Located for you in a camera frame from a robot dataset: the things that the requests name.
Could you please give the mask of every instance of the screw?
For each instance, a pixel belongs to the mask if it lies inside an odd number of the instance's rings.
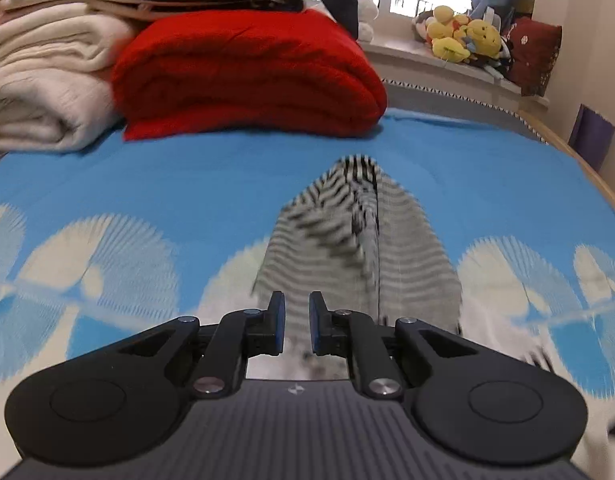
[[[225,387],[218,377],[200,377],[194,381],[194,389],[200,394],[217,394]]]
[[[381,378],[374,379],[369,384],[369,389],[377,395],[385,396],[399,392],[401,390],[401,385],[393,379]]]

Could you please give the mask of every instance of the red blanket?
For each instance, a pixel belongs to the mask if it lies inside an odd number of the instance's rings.
[[[112,74],[126,139],[257,126],[358,136],[387,105],[349,34],[315,10],[202,10],[137,36]]]

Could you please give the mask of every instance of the striped cloth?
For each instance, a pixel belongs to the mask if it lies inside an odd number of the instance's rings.
[[[309,352],[308,296],[377,322],[401,316],[454,331],[461,285],[419,203],[367,156],[340,160],[279,215],[254,282],[262,308],[286,298],[286,338]]]

